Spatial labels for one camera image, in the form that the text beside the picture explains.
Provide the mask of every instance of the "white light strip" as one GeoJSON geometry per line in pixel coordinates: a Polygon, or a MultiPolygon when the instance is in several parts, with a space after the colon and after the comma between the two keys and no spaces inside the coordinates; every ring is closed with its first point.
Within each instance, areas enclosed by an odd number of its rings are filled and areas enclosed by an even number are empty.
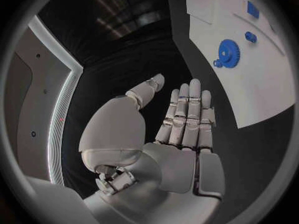
{"type": "Polygon", "coordinates": [[[71,70],[62,86],[52,113],[47,144],[50,181],[53,184],[64,185],[61,169],[62,134],[71,98],[83,72],[83,67],[55,39],[37,16],[29,23],[29,28],[45,47],[71,70]]]}

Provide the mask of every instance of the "white surface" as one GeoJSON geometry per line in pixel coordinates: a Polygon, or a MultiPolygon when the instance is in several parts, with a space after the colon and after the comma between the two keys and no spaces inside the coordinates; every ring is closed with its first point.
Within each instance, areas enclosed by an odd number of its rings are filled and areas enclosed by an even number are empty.
{"type": "Polygon", "coordinates": [[[190,39],[218,76],[239,128],[271,118],[294,104],[288,58],[261,11],[259,19],[248,14],[247,0],[187,0],[187,11],[190,39]],[[203,22],[206,16],[198,13],[203,5],[210,6],[209,14],[213,14],[210,24],[203,22]],[[257,43],[245,39],[246,31],[257,36],[257,43]],[[240,47],[240,62],[235,68],[213,66],[224,39],[232,39],[240,47]]]}

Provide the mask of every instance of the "blue plastic part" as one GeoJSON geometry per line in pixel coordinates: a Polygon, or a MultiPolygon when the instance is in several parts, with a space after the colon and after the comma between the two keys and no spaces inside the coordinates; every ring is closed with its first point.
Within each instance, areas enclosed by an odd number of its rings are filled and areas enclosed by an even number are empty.
{"type": "Polygon", "coordinates": [[[255,18],[259,19],[260,11],[250,1],[247,2],[247,12],[255,18]]]}
{"type": "Polygon", "coordinates": [[[255,34],[249,32],[249,31],[247,31],[247,32],[245,33],[245,38],[246,38],[246,40],[251,41],[251,42],[253,42],[253,43],[256,43],[257,40],[258,40],[258,39],[257,39],[257,36],[256,36],[255,34]]]}
{"type": "Polygon", "coordinates": [[[218,68],[221,68],[223,66],[219,59],[213,61],[213,65],[218,68]]]}
{"type": "Polygon", "coordinates": [[[233,68],[240,61],[240,49],[233,40],[223,40],[219,45],[218,54],[219,62],[226,68],[233,68]]]}

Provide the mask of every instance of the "blue block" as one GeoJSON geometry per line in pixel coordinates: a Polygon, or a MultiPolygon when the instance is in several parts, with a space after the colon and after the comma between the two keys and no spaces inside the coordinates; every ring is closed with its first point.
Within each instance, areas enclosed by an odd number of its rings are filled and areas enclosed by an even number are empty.
{"type": "Polygon", "coordinates": [[[257,19],[260,16],[260,11],[250,1],[247,2],[247,12],[257,19]]]}

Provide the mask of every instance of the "blue gear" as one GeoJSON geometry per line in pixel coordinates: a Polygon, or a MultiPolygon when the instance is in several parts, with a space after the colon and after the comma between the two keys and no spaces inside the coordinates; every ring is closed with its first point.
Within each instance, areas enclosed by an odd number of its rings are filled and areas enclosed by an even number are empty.
{"type": "Polygon", "coordinates": [[[240,61],[240,49],[233,40],[223,40],[219,45],[218,53],[221,64],[226,68],[233,68],[240,61]]]}

